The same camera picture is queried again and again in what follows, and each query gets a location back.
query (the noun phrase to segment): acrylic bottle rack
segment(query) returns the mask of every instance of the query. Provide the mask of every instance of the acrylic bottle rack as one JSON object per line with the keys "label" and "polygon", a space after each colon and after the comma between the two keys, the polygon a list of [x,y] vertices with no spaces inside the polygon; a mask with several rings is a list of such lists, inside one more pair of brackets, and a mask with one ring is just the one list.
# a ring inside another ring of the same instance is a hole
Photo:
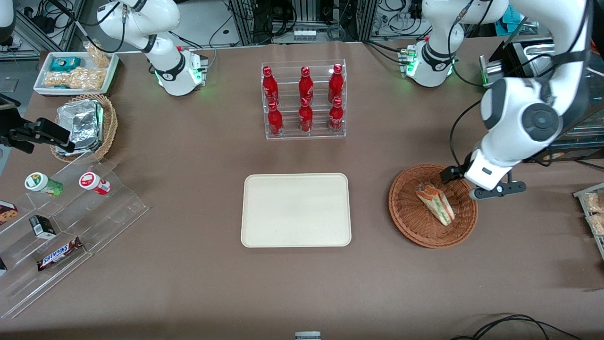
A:
{"label": "acrylic bottle rack", "polygon": [[[49,197],[29,192],[13,203],[19,214],[0,226],[0,258],[8,271],[0,276],[0,315],[14,318],[75,268],[97,254],[149,208],[112,171],[115,165],[86,153],[51,176],[63,183],[63,192]],[[106,195],[79,186],[79,178],[92,171],[111,184]],[[57,234],[36,238],[30,217],[50,220]],[[75,237],[84,244],[51,267],[38,271],[36,262]]]}
{"label": "acrylic bottle rack", "polygon": [[[332,133],[327,129],[329,110],[332,108],[332,104],[327,100],[327,93],[329,92],[329,79],[332,76],[335,64],[342,64],[343,66],[344,89],[342,90],[341,98],[344,117],[342,118],[342,129],[337,133]],[[279,89],[278,109],[283,116],[283,135],[272,135],[268,123],[268,102],[262,90],[261,68],[260,94],[262,96],[266,139],[342,138],[346,136],[347,68],[345,59],[262,63],[262,67],[265,66],[272,68],[272,74],[277,80]],[[300,130],[300,118],[298,117],[298,110],[300,109],[298,82],[300,81],[300,69],[302,66],[310,68],[310,77],[314,82],[314,96],[310,106],[313,111],[313,124],[310,132],[302,132]]]}

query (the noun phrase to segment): brown tablecloth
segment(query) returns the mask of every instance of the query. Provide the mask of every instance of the brown tablecloth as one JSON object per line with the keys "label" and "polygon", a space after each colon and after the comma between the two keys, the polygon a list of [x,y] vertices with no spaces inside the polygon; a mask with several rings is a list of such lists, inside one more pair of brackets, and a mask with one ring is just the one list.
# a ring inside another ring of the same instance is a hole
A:
{"label": "brown tablecloth", "polygon": [[[499,41],[464,42],[460,73],[478,80],[477,56]],[[576,163],[518,166],[527,192],[481,201],[476,230],[451,249],[417,246],[394,226],[391,181],[417,163],[452,164],[450,126],[480,90],[455,76],[422,88],[362,44],[330,43],[220,50],[206,87],[171,97],[142,54],[120,57],[111,97],[119,127],[107,158],[152,208],[16,319],[1,320],[3,339],[283,340],[302,330],[320,330],[325,340],[449,339],[499,313],[604,338],[602,258],[572,197],[602,182],[601,172]],[[348,136],[265,140],[260,64],[337,58],[349,72]],[[52,117],[65,102],[34,94],[27,117]],[[456,131],[460,157],[484,133],[472,111]],[[63,165],[47,146],[13,151],[1,198],[22,195],[27,174]],[[242,246],[243,181],[291,172],[348,177],[349,246]],[[498,334],[538,338],[536,327],[520,326]]]}

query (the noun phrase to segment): aluminum foil container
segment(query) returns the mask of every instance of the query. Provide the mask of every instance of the aluminum foil container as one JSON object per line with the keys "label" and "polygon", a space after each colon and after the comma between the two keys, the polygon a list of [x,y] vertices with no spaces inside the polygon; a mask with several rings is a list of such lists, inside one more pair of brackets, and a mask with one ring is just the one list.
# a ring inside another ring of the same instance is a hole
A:
{"label": "aluminum foil container", "polygon": [[98,149],[102,136],[102,106],[97,100],[79,100],[57,109],[59,125],[71,132],[69,140],[75,144],[74,152],[57,148],[62,156],[81,154]]}

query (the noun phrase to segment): red bottle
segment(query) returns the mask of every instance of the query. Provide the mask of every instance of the red bottle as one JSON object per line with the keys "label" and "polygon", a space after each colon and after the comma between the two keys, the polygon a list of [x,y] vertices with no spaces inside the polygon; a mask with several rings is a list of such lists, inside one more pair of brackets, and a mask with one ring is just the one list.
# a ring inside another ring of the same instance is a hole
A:
{"label": "red bottle", "polygon": [[333,103],[333,98],[342,95],[342,89],[344,88],[344,77],[342,76],[342,64],[335,64],[333,66],[333,74],[329,79],[329,93],[327,100]]}
{"label": "red bottle", "polygon": [[281,112],[277,110],[277,103],[269,102],[268,103],[268,126],[269,130],[271,130],[271,134],[273,136],[282,136],[283,135],[283,116],[281,116]]}
{"label": "red bottle", "polygon": [[298,89],[300,90],[300,98],[307,98],[312,103],[313,96],[313,83],[310,78],[310,68],[308,66],[302,66],[300,70],[302,77],[298,83]]}
{"label": "red bottle", "polygon": [[310,101],[308,98],[300,98],[300,131],[310,132],[312,130],[312,108],[310,108]]}
{"label": "red bottle", "polygon": [[262,90],[265,93],[267,102],[275,102],[279,104],[279,89],[277,87],[277,80],[272,75],[272,69],[270,66],[262,68]]}
{"label": "red bottle", "polygon": [[344,110],[342,109],[342,99],[335,97],[333,99],[333,107],[329,111],[328,129],[332,133],[337,133],[342,130],[342,119],[344,118]]}

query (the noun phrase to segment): round wicker basket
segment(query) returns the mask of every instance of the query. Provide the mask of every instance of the round wicker basket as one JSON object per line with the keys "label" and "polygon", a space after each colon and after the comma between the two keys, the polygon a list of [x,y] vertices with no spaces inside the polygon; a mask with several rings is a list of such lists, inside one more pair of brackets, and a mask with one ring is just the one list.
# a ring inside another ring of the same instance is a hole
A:
{"label": "round wicker basket", "polygon": [[[78,100],[84,99],[96,99],[103,106],[103,144],[94,152],[94,155],[97,159],[101,159],[109,152],[109,148],[111,148],[111,144],[113,144],[113,139],[115,138],[115,132],[117,130],[117,115],[115,114],[115,109],[111,102],[107,97],[102,94],[82,94],[81,96],[77,96],[71,99],[69,102],[76,102]],[[59,117],[57,116],[54,119],[55,123],[59,122]],[[54,146],[50,147],[50,151],[57,158],[62,160],[63,162],[71,163],[80,155],[73,155],[67,157],[61,157],[57,154]]]}
{"label": "round wicker basket", "polygon": [[[443,184],[440,172],[445,167],[419,164],[403,170],[392,183],[388,196],[390,215],[399,230],[411,241],[428,248],[455,246],[470,236],[478,218],[477,202],[470,198],[465,181]],[[417,197],[415,190],[430,183],[442,190],[453,208],[455,219],[444,226]]]}

